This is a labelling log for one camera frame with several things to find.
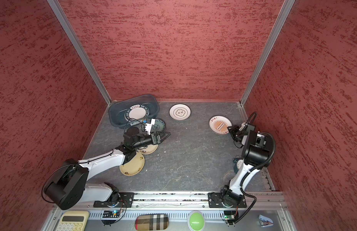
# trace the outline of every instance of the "red textured wall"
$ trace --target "red textured wall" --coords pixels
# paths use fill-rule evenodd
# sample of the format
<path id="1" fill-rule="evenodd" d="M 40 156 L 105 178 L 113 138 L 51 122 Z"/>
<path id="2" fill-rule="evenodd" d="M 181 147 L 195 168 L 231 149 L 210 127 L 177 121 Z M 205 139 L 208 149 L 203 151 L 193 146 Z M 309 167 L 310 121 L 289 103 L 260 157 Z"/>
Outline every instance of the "red textured wall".
<path id="1" fill-rule="evenodd" d="M 283 0 L 59 0 L 112 99 L 240 100 Z"/>
<path id="2" fill-rule="evenodd" d="M 246 102 L 298 230 L 357 230 L 357 1 L 294 4 Z"/>
<path id="3" fill-rule="evenodd" d="M 41 228 L 42 184 L 83 156 L 105 108 L 46 0 L 1 0 L 0 231 Z"/>

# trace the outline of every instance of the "plaid pouch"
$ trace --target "plaid pouch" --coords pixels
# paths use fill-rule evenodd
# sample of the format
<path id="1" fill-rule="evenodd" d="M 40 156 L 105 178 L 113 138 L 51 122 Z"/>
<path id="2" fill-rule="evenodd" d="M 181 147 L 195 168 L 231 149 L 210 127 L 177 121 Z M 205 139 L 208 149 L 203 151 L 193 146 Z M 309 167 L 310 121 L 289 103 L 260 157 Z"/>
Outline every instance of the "plaid pouch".
<path id="1" fill-rule="evenodd" d="M 135 221 L 135 229 L 138 231 L 163 230 L 167 227 L 168 216 L 165 214 L 141 215 Z"/>

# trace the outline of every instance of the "calculator display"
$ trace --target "calculator display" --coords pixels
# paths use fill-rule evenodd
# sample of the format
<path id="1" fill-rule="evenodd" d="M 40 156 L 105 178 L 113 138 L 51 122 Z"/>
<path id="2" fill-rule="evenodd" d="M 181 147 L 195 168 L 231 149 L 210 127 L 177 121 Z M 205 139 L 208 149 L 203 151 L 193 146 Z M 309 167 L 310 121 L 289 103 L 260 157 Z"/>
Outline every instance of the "calculator display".
<path id="1" fill-rule="evenodd" d="M 64 216 L 61 221 L 74 221 L 74 222 L 82 222 L 83 217 L 81 216 Z"/>

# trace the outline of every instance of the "black cable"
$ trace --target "black cable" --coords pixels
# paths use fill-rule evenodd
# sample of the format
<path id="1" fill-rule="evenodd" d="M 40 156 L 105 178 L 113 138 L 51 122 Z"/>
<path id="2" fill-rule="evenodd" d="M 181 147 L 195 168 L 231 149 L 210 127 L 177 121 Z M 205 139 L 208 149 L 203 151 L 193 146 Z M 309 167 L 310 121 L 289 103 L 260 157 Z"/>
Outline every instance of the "black cable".
<path id="1" fill-rule="evenodd" d="M 241 146 L 238 147 L 238 146 L 235 144 L 235 140 L 234 140 L 234 145 L 235 145 L 235 147 L 237 147 L 237 148 L 242 148 L 242 147 L 244 146 L 243 144 L 241 144 Z"/>
<path id="2" fill-rule="evenodd" d="M 73 172 L 73 171 L 75 171 L 75 170 L 76 170 L 76 168 L 73 168 L 73 169 L 67 171 L 67 172 L 62 176 L 62 178 L 65 178 L 69 173 L 71 173 L 71 172 Z"/>
<path id="3" fill-rule="evenodd" d="M 127 201 L 125 201 L 125 212 L 123 213 L 123 216 L 118 220 L 118 221 L 120 221 L 124 216 L 125 216 L 125 214 L 126 214 L 126 211 L 127 211 Z"/>
<path id="4" fill-rule="evenodd" d="M 252 204 L 247 208 L 247 210 L 239 217 L 239 219 L 234 222 L 234 224 L 236 224 L 237 222 L 239 222 L 239 221 L 249 212 L 249 210 L 254 206 L 255 202 L 257 201 L 257 197 L 255 197 L 255 196 L 253 196 L 253 195 L 250 195 L 250 194 L 244 192 L 244 190 L 243 190 L 243 188 L 242 188 L 242 187 L 243 187 L 243 183 L 244 183 L 246 177 L 249 176 L 249 174 L 250 174 L 251 172 L 253 172 L 255 169 L 261 169 L 263 166 L 265 166 L 265 165 L 272 159 L 272 157 L 273 157 L 274 154 L 275 154 L 276 142 L 275 142 L 274 137 L 273 137 L 270 133 L 267 133 L 267 132 L 262 132 L 261 134 L 267 134 L 267 135 L 271 138 L 271 140 L 273 141 L 273 150 L 271 151 L 271 154 L 267 157 L 267 159 L 266 159 L 264 162 L 262 162 L 261 164 L 259 164 L 259 165 L 257 165 L 257 166 L 254 166 L 253 168 L 251 168 L 251 169 L 244 175 L 244 177 L 241 179 L 241 182 L 240 182 L 240 191 L 241 191 L 245 196 L 251 197 L 251 198 L 253 198 L 254 200 L 253 200 Z"/>
<path id="5" fill-rule="evenodd" d="M 112 224 L 115 224 L 115 223 L 117 223 L 118 221 L 120 221 L 120 220 L 125 216 L 125 214 L 126 214 L 126 211 L 127 211 L 127 201 L 125 201 L 125 203 L 123 202 L 123 200 L 121 200 L 121 201 L 122 201 L 121 209 L 122 209 L 123 204 L 125 204 L 125 212 L 123 213 L 123 216 L 121 216 L 121 218 L 119 218 L 118 220 L 115 220 L 113 223 L 108 224 L 109 226 L 111 226 Z"/>
<path id="6" fill-rule="evenodd" d="M 113 149 L 112 149 L 111 153 L 108 153 L 108 155 L 105 155 L 105 156 L 96 158 L 96 159 L 94 159 L 94 160 L 98 160 L 98 159 L 104 158 L 104 157 L 109 156 L 109 155 L 111 155 L 111 154 L 113 154 Z M 45 185 L 46 185 L 46 183 L 48 182 L 48 180 L 49 180 L 49 179 L 54 175 L 54 173 L 56 173 L 59 169 L 62 169 L 62 168 L 64 168 L 64 167 L 69 167 L 69 166 L 72 166 L 72 165 L 77 165 L 77 164 L 89 164 L 91 161 L 94 161 L 94 160 L 89 160 L 89 161 L 86 161 L 86 162 L 83 162 L 83 163 L 67 164 L 67 165 L 61 166 L 60 168 L 58 168 L 57 170 L 55 170 L 55 171 L 49 176 L 49 178 L 47 178 L 47 180 L 45 181 L 45 183 L 44 183 L 43 186 L 42 186 L 42 189 L 41 189 L 41 197 L 42 197 L 42 199 L 43 199 L 44 201 L 48 202 L 48 203 L 55 204 L 55 202 L 53 202 L 53 201 L 48 201 L 48 200 L 45 199 L 45 197 L 43 196 L 43 189 L 45 188 Z"/>
<path id="7" fill-rule="evenodd" d="M 134 118 L 129 118 L 129 120 L 127 120 L 127 123 L 125 124 L 125 128 L 123 129 L 123 133 L 125 133 L 125 131 L 126 131 L 126 126 L 127 126 L 127 124 L 128 124 L 132 119 L 134 119 Z M 137 119 L 134 119 L 134 120 L 136 120 L 137 122 L 139 122 L 140 124 L 142 124 L 142 125 L 144 126 L 144 129 L 145 129 L 145 124 L 143 124 L 142 122 L 140 122 L 140 121 L 137 120 Z"/>
<path id="8" fill-rule="evenodd" d="M 247 123 L 253 123 L 254 122 L 254 119 L 257 117 L 257 112 L 253 112 L 252 114 L 250 114 L 250 116 L 248 117 L 248 120 L 247 120 Z"/>

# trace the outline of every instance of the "white plate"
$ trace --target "white plate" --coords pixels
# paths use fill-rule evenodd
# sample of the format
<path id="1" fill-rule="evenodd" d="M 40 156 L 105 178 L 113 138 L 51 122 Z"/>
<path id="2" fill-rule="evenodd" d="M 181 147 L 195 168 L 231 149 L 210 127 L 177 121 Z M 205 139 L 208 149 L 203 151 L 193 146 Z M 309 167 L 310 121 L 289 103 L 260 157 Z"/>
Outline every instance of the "white plate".
<path id="1" fill-rule="evenodd" d="M 231 121 L 224 116 L 214 116 L 209 120 L 209 128 L 216 134 L 226 135 L 227 127 L 231 127 Z"/>
<path id="2" fill-rule="evenodd" d="M 127 109 L 125 112 L 125 119 L 128 121 L 129 119 L 141 119 L 149 115 L 149 109 L 142 104 L 136 104 Z"/>
<path id="3" fill-rule="evenodd" d="M 173 105 L 170 109 L 170 116 L 176 121 L 183 121 L 189 118 L 191 110 L 185 104 Z"/>

